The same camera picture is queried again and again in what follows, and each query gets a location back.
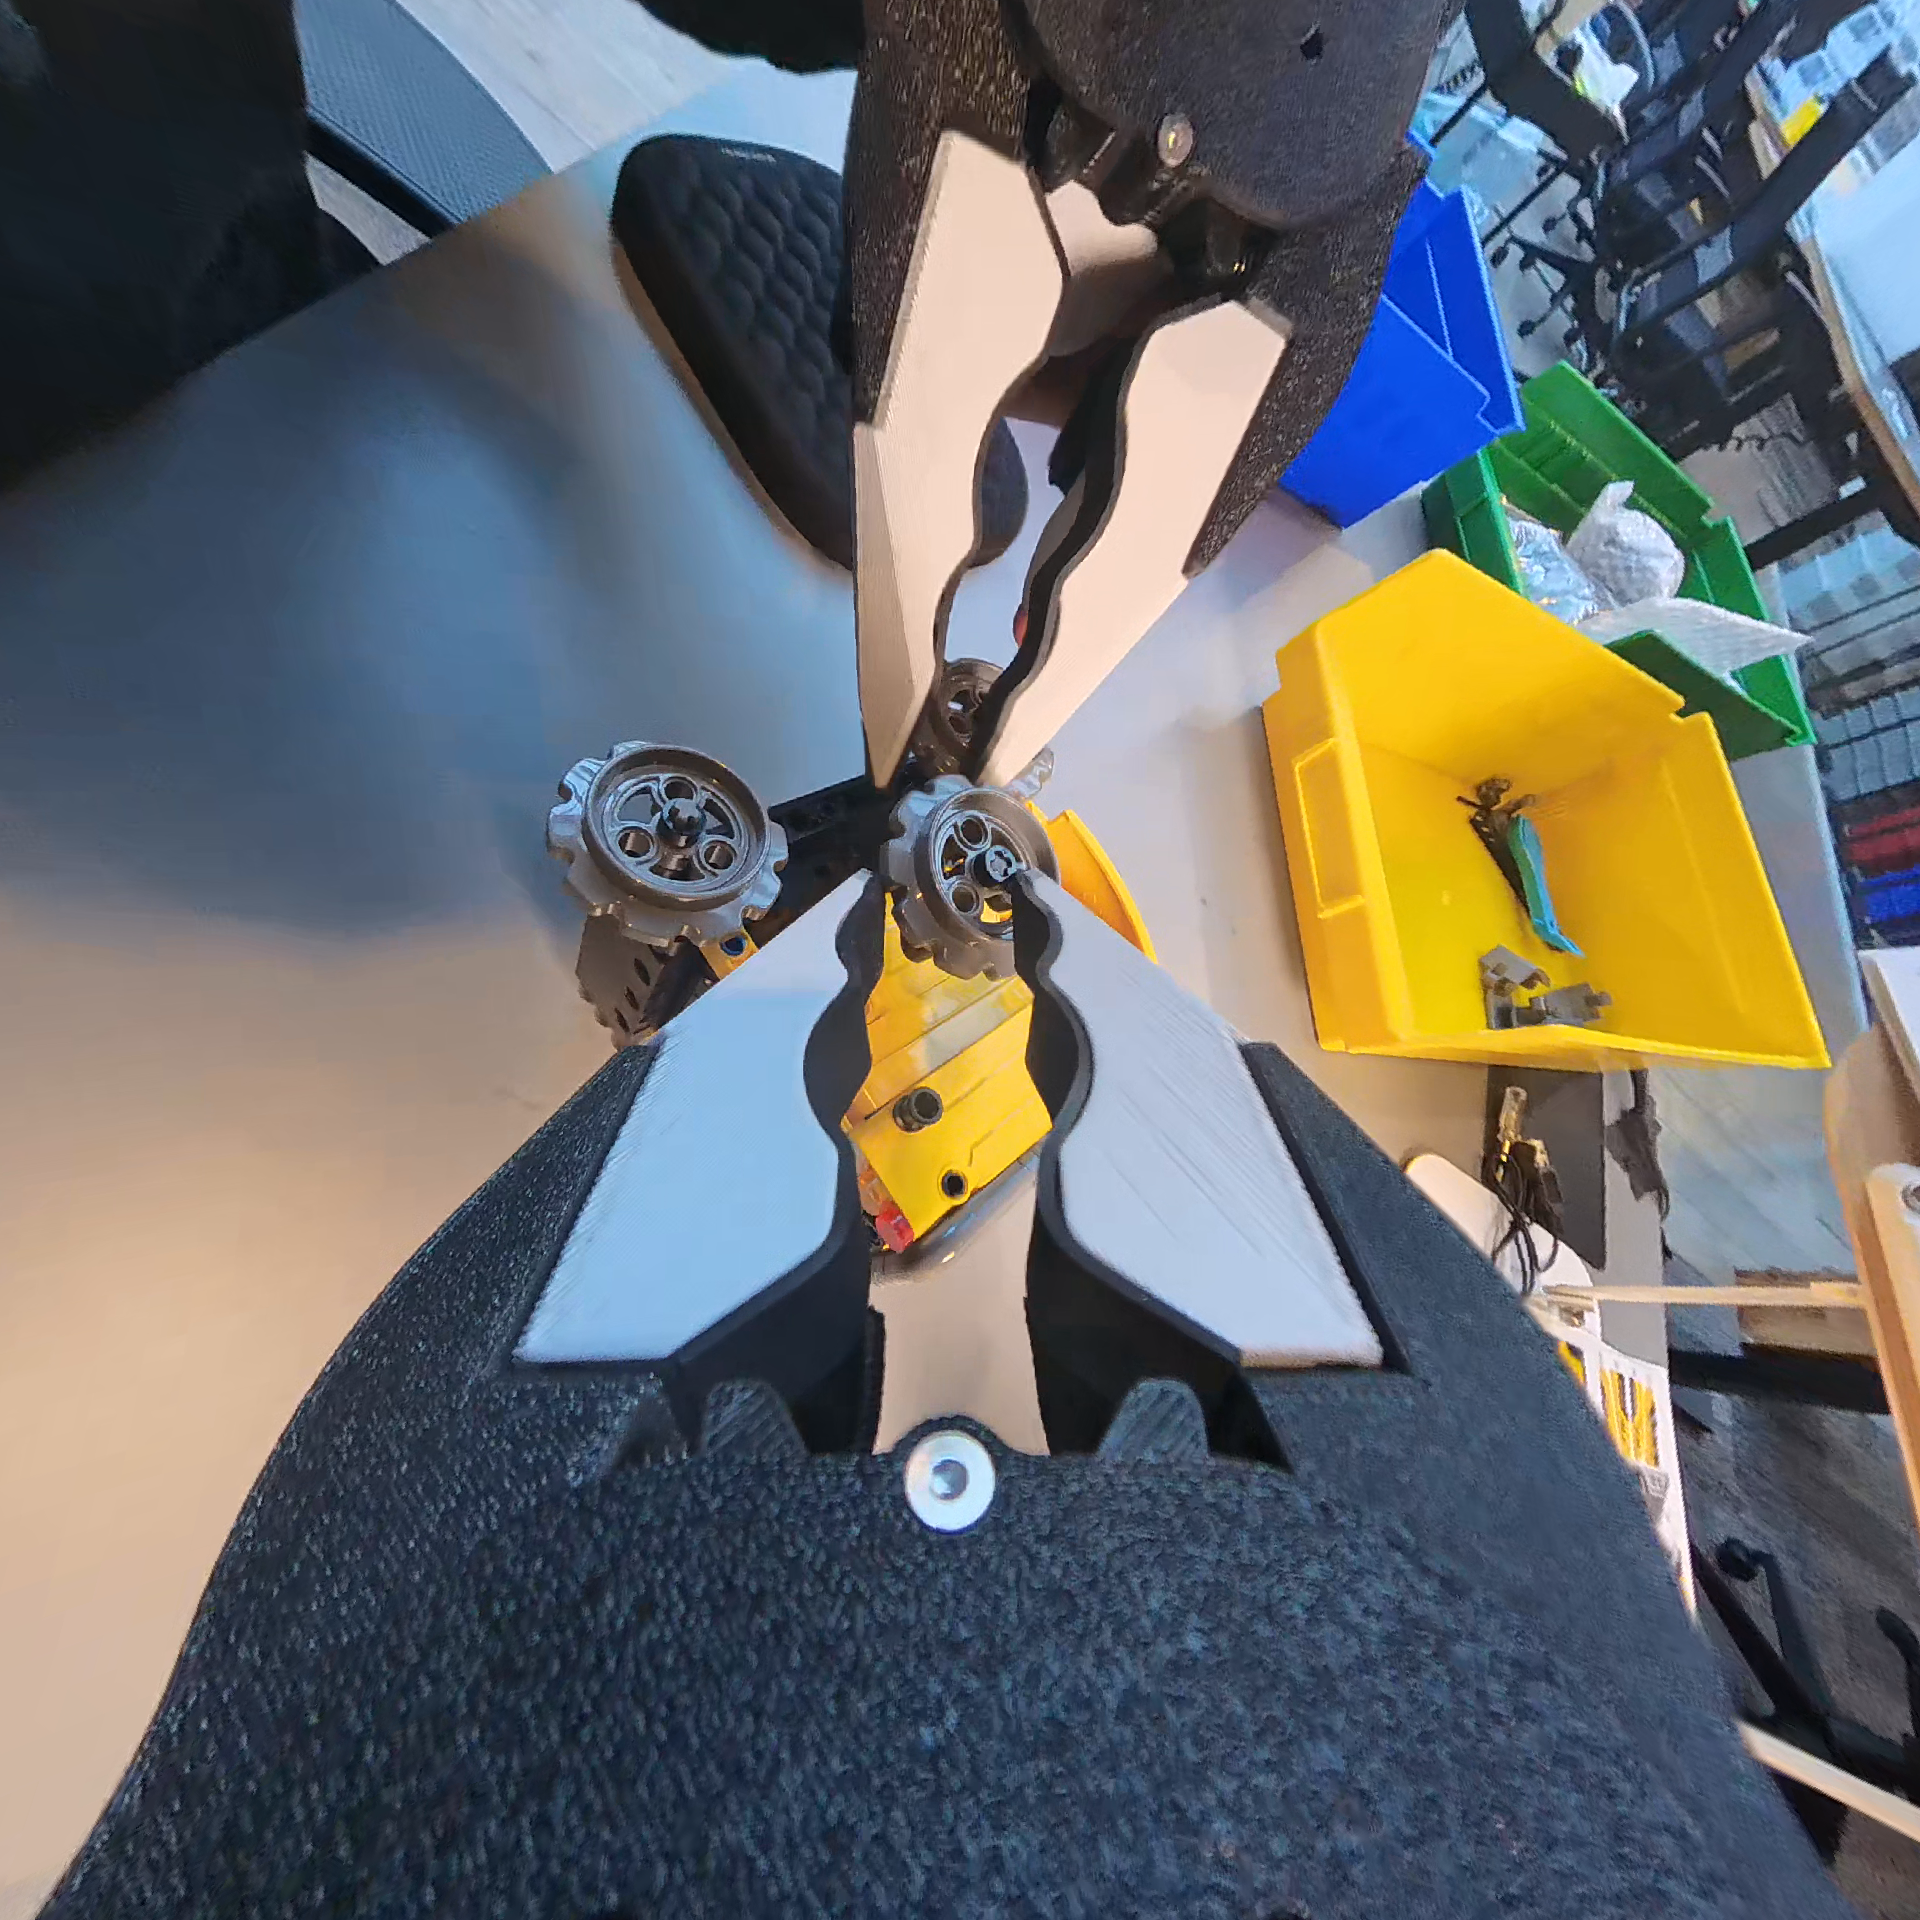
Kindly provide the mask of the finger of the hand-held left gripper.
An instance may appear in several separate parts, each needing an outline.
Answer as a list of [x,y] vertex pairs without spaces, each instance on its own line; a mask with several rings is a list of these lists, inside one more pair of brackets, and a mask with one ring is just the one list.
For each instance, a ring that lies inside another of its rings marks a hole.
[[978,785],[1011,785],[1180,599],[1288,346],[1266,306],[1217,302],[1131,347],[1026,571],[1024,636],[981,716]]
[[977,487],[1005,402],[1050,353],[1120,312],[1134,231],[969,132],[939,132],[872,418],[856,424],[856,672],[875,785],[890,785],[944,665],[978,543]]

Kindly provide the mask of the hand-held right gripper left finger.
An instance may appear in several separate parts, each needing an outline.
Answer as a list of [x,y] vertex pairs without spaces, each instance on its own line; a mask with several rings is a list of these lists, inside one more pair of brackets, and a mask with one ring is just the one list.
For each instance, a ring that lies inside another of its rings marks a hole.
[[884,886],[848,878],[645,1049],[516,1337],[522,1372],[640,1375],[680,1420],[732,1382],[872,1416],[872,1250],[845,1113],[874,1065]]

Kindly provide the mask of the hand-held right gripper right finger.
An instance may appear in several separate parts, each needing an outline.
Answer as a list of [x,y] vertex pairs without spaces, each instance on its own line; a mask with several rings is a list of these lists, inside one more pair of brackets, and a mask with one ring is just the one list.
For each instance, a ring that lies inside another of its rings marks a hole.
[[1380,1369],[1387,1340],[1240,1032],[1036,872],[1022,984],[1050,1121],[1024,1262],[1040,1416],[1112,1420],[1166,1378],[1242,1420],[1253,1376]]

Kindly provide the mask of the yellow toy brick vehicle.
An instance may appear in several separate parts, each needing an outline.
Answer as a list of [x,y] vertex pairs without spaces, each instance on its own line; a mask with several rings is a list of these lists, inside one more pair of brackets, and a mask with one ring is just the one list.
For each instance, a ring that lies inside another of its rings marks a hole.
[[[584,910],[578,985],[610,1044],[650,1042],[845,878],[877,868],[900,833],[894,812],[867,777],[771,807],[721,760],[670,743],[577,760],[544,842]],[[1030,1002],[1018,976],[947,975],[884,928],[872,1067],[844,1119],[884,1252],[928,1241],[1040,1146]]]

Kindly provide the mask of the small grey toy wheel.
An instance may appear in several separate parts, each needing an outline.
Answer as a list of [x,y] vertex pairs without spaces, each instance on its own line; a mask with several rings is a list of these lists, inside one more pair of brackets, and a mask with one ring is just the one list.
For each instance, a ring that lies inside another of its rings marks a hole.
[[1016,883],[1060,878],[1043,819],[1018,794],[939,775],[906,792],[881,846],[904,959],[969,980],[1018,972]]

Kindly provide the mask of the grey desk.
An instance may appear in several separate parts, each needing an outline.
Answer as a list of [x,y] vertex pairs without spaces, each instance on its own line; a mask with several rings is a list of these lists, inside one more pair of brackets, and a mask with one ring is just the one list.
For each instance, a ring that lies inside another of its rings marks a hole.
[[569,628],[365,288],[5,512],[5,1892],[75,1916],[1848,1916],[1473,1249],[1256,1055],[1400,1354],[1280,1458],[643,1458],[522,1372],[640,1082],[533,910],[597,718],[834,770],[848,594]]

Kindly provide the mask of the blue plastic bin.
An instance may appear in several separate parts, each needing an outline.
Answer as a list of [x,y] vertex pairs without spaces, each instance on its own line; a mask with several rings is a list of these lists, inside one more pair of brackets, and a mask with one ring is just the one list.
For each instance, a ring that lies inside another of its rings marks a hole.
[[1354,371],[1278,492],[1350,528],[1522,424],[1467,202],[1421,183]]

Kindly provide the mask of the black flat pad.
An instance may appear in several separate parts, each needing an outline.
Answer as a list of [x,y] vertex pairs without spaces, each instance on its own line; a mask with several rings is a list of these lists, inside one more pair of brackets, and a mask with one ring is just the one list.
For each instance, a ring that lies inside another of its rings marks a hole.
[[1500,1121],[1521,1096],[1517,1139],[1537,1142],[1558,1193],[1558,1234],[1594,1271],[1608,1262],[1604,1082],[1597,1073],[1494,1065],[1486,1073],[1484,1167],[1493,1167]]

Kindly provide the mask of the yellow plastic bin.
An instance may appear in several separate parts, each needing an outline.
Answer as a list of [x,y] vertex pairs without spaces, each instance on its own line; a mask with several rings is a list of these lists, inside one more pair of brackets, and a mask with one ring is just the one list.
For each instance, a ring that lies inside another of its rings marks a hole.
[[[1808,985],[1707,713],[1449,552],[1278,652],[1270,777],[1324,1049],[1614,1073],[1827,1071]],[[1530,928],[1461,807],[1534,799],[1553,904]],[[1506,947],[1614,1007],[1493,1032],[1480,959]]]

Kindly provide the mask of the green plastic bin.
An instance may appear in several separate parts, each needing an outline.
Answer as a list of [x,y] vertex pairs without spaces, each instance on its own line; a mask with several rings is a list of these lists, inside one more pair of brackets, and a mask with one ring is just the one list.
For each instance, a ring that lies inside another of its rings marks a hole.
[[1740,534],[1652,439],[1573,366],[1521,387],[1522,428],[1443,471],[1421,495],[1429,550],[1443,550],[1521,593],[1513,522],[1571,537],[1611,486],[1626,505],[1664,528],[1684,577],[1681,598],[1765,620],[1755,570]]

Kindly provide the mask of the grey brick piece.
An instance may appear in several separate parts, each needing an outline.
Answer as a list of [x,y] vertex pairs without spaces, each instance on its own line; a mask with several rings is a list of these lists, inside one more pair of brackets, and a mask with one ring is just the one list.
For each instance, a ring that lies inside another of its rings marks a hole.
[[1506,947],[1486,951],[1477,969],[1486,1025],[1497,1033],[1594,1027],[1614,1007],[1610,992],[1597,992],[1584,980],[1554,988],[1539,964]]

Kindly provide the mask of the teal and black brick tool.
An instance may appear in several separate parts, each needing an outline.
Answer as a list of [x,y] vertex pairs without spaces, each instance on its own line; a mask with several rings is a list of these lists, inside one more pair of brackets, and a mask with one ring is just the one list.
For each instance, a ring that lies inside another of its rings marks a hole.
[[1469,812],[1474,836],[1502,873],[1532,932],[1556,953],[1584,955],[1563,931],[1553,904],[1546,842],[1530,814],[1534,799],[1515,794],[1502,777],[1488,777],[1458,802]]

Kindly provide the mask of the building instruction booklet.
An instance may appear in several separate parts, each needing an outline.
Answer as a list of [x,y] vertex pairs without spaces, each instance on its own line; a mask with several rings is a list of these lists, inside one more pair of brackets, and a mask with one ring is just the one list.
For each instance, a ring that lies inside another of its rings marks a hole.
[[1634,1473],[1674,1473],[1674,1407],[1662,1363],[1620,1354],[1594,1326],[1554,1337],[1561,1363]]

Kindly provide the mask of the grey-blue office chair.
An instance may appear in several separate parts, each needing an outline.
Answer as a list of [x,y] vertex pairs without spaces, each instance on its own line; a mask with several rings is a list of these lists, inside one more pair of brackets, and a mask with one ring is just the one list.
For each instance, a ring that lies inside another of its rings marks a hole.
[[310,160],[425,241],[549,178],[538,146],[405,4],[294,3]]

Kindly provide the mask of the red and blue crates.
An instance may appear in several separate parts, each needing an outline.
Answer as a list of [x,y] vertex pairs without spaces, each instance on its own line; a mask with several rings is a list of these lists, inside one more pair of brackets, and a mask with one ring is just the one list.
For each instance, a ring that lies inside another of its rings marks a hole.
[[1798,657],[1848,913],[1868,950],[1918,947],[1918,585],[1824,623]]

